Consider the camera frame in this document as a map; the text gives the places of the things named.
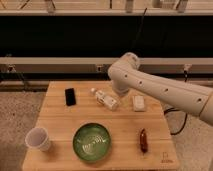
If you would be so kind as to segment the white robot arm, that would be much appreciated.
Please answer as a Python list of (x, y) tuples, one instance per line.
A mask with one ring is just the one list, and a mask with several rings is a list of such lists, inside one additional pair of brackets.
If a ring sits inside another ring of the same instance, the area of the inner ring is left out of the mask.
[(146, 74), (139, 67), (140, 59), (131, 52), (109, 67), (108, 76), (118, 95), (133, 88), (213, 126), (213, 88)]

